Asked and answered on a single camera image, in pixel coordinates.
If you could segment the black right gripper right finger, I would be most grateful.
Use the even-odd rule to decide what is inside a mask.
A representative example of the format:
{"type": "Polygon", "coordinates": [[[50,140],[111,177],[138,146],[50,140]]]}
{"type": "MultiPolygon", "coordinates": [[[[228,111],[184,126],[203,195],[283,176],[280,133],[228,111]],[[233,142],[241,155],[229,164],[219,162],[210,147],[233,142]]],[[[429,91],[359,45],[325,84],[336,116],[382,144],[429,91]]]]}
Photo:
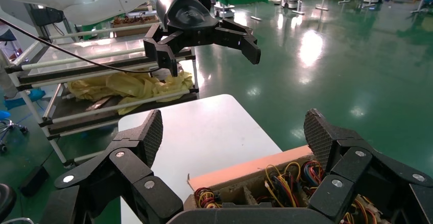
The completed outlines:
{"type": "Polygon", "coordinates": [[[358,195],[391,223],[432,223],[432,178],[374,149],[356,131],[307,111],[304,135],[325,171],[309,208],[332,223],[342,220],[358,195]]]}

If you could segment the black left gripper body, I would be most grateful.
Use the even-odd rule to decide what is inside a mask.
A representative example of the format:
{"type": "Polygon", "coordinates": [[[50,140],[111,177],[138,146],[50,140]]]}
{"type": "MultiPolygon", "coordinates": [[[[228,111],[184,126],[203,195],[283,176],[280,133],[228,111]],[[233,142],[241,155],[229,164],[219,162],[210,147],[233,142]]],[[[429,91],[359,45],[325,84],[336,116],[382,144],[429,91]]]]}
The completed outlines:
{"type": "Polygon", "coordinates": [[[183,47],[209,45],[214,43],[215,29],[219,21],[210,15],[198,0],[156,0],[157,15],[170,35],[183,47]]]}

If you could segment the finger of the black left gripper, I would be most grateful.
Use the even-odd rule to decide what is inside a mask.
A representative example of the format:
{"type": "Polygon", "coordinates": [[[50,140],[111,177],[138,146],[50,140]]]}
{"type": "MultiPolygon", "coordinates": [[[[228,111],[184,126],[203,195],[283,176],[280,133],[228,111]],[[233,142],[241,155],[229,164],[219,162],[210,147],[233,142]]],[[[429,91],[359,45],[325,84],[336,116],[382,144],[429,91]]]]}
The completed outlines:
{"type": "Polygon", "coordinates": [[[257,46],[253,30],[234,20],[224,18],[218,23],[213,29],[213,43],[240,50],[253,65],[260,62],[261,49],[257,46]]]}
{"type": "Polygon", "coordinates": [[[183,31],[169,33],[159,24],[153,24],[146,33],[143,44],[146,57],[157,62],[159,68],[166,68],[173,77],[178,76],[176,53],[185,45],[182,43],[183,31]]]}

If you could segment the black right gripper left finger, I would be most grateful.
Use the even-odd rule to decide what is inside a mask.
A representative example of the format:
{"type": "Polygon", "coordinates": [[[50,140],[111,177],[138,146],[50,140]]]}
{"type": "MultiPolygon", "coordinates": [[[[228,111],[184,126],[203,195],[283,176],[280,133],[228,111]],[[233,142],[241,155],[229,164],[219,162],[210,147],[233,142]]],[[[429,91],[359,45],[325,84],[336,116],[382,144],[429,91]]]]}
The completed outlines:
{"type": "Polygon", "coordinates": [[[142,223],[167,223],[182,212],[181,198],[151,170],[162,136],[161,112],[152,110],[99,155],[58,177],[54,223],[93,223],[118,197],[142,223]]]}

